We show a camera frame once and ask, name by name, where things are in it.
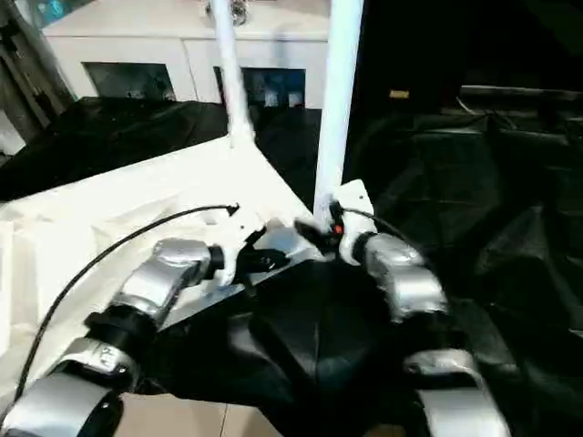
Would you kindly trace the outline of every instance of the white pole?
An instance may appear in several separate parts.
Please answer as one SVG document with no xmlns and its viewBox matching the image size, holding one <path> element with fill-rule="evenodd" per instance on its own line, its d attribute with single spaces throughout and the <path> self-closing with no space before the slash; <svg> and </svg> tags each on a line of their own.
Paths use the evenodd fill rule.
<svg viewBox="0 0 583 437">
<path fill-rule="evenodd" d="M 211 0 L 211 7 L 222 63 L 222 83 L 229 114 L 229 132 L 233 144 L 254 144 L 255 134 L 249 121 L 247 95 L 237 60 L 230 0 Z"/>
<path fill-rule="evenodd" d="M 321 224 L 328 221 L 330 197 L 343 180 L 363 2 L 364 0 L 332 0 L 326 89 L 313 201 L 313 214 Z"/>
</svg>

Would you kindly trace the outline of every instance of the white cloth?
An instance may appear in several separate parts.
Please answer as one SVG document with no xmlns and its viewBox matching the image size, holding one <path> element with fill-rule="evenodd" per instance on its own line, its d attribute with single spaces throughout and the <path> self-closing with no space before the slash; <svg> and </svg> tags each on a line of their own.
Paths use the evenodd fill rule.
<svg viewBox="0 0 583 437">
<path fill-rule="evenodd" d="M 152 220 L 205 205 L 240 204 L 266 223 L 286 226 L 312 217 L 254 145 L 233 148 L 231 143 L 219 138 L 0 208 L 0 409 L 14 393 L 38 323 L 55 296 L 113 242 Z M 30 381 L 84 333 L 84 318 L 103 309 L 156 241 L 205 240 L 228 219 L 224 211 L 209 211 L 172 221 L 101 262 L 59 307 Z"/>
</svg>

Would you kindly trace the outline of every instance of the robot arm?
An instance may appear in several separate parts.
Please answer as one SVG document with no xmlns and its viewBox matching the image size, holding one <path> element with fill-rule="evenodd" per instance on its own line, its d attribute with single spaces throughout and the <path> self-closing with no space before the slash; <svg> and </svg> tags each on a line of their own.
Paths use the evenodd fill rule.
<svg viewBox="0 0 583 437">
<path fill-rule="evenodd" d="M 123 413 L 119 395 L 135 388 L 144 353 L 180 292 L 213 277 L 220 285 L 233 281 L 245 239 L 258 227 L 244 211 L 238 214 L 225 238 L 229 245 L 160 241 L 106 309 L 87 317 L 87 335 L 74 340 L 8 412 L 0 435 L 113 435 Z"/>
<path fill-rule="evenodd" d="M 403 368 L 423 404 L 431 435 L 510 435 L 422 255 L 402 239 L 377 233 L 372 219 L 350 212 L 373 213 L 362 181 L 342 186 L 335 200 L 340 256 L 362 265 L 384 292 L 393 322 L 407 339 Z"/>
</svg>

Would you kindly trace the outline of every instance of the black cloth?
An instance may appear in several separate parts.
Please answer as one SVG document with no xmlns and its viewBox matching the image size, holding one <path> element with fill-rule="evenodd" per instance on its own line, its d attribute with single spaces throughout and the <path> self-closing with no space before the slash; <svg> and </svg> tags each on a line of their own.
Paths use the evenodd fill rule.
<svg viewBox="0 0 583 437">
<path fill-rule="evenodd" d="M 253 113 L 261 150 L 309 203 L 318 111 Z M 347 177 L 362 178 L 377 213 L 432 261 L 514 435 L 580 427 L 580 126 L 515 128 L 496 115 L 357 121 Z M 216 105 L 86 99 L 0 168 L 0 198 L 225 131 Z M 376 422 L 423 433 L 400 368 L 406 340 L 359 269 L 306 262 L 162 332 L 140 390 L 255 405 L 284 435 L 363 435 Z"/>
</svg>

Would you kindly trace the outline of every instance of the black cable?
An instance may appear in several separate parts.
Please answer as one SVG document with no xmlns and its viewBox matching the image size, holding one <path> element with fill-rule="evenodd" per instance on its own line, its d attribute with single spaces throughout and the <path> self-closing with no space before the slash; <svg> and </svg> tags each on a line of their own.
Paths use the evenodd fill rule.
<svg viewBox="0 0 583 437">
<path fill-rule="evenodd" d="M 343 208 L 343 211 L 352 212 L 353 214 L 358 214 L 359 216 L 366 217 L 374 221 L 376 224 L 383 226 L 389 233 L 393 234 L 395 237 L 398 237 L 399 239 L 402 239 L 405 243 L 409 244 L 409 238 L 407 238 L 402 231 L 397 229 L 396 226 L 392 225 L 388 221 L 383 220 L 382 218 L 377 217 L 374 214 L 371 214 L 370 212 L 361 211 L 359 209 Z"/>
<path fill-rule="evenodd" d="M 131 241 L 132 239 L 134 239 L 136 237 L 139 237 L 140 235 L 148 232 L 149 230 L 157 228 L 158 226 L 161 226 L 165 223 L 168 223 L 171 220 L 179 219 L 181 217 L 188 216 L 189 214 L 194 214 L 194 213 L 201 212 L 201 211 L 209 211 L 212 209 L 226 209 L 227 211 L 229 211 L 230 214 L 232 214 L 234 211 L 237 210 L 237 208 L 238 207 L 233 207 L 233 206 L 229 206 L 229 205 L 210 205 L 207 207 L 192 208 L 192 209 L 186 209 L 186 210 L 181 211 L 181 212 L 177 212 L 176 214 L 172 214 L 168 217 L 156 220 L 156 221 L 150 223 L 149 225 L 132 232 L 131 234 L 124 237 L 123 239 L 121 239 L 121 240 L 115 242 L 114 244 L 112 244 L 111 246 L 109 246 L 107 249 L 105 249 L 99 255 L 97 255 L 95 258 L 93 258 L 91 261 L 89 261 L 89 263 L 82 270 L 80 270 L 78 272 L 78 274 L 75 275 L 75 277 L 72 280 L 70 280 L 67 283 L 67 285 L 58 294 L 58 296 L 56 296 L 52 305 L 50 306 L 50 308 L 46 312 L 46 315 L 43 318 L 43 321 L 41 322 L 40 327 L 38 328 L 38 331 L 36 332 L 35 340 L 33 341 L 33 344 L 30 347 L 30 351 L 28 352 L 28 356 L 26 357 L 25 365 L 22 369 L 22 372 L 20 373 L 20 379 L 18 380 L 18 385 L 16 387 L 14 402 L 16 403 L 16 401 L 18 401 L 22 397 L 22 395 L 25 391 L 26 380 L 28 379 L 28 373 L 30 372 L 30 369 L 33 365 L 33 361 L 35 360 L 36 353 L 38 352 L 38 347 L 40 346 L 40 342 L 43 339 L 43 336 L 45 335 L 46 328 L 48 327 L 48 324 L 50 323 L 51 319 L 55 315 L 56 309 L 58 308 L 60 303 L 63 301 L 63 299 L 66 297 L 68 292 L 71 291 L 71 289 L 73 289 L 73 287 L 75 287 L 75 285 L 79 282 L 79 280 L 81 278 L 83 278 L 83 276 L 85 276 L 85 274 L 88 271 L 93 269 L 100 261 L 102 261 L 107 255 L 112 253 L 118 247 L 122 246 L 123 244 L 127 243 L 128 241 Z"/>
</svg>

